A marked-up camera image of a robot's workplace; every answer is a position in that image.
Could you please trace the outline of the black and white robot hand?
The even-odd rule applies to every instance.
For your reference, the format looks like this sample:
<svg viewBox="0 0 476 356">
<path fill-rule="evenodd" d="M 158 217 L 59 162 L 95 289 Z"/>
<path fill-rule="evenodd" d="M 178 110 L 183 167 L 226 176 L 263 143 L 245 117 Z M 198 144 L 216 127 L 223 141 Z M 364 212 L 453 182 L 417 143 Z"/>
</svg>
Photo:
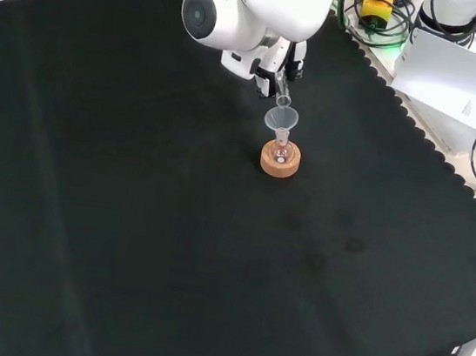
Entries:
<svg viewBox="0 0 476 356">
<path fill-rule="evenodd" d="M 300 79 L 303 76 L 306 50 L 306 41 L 294 43 L 280 37 L 270 47 L 255 72 L 254 80 L 259 96 L 263 98 L 276 96 L 275 75 L 278 73 L 283 73 L 285 79 L 291 83 Z"/>
</svg>

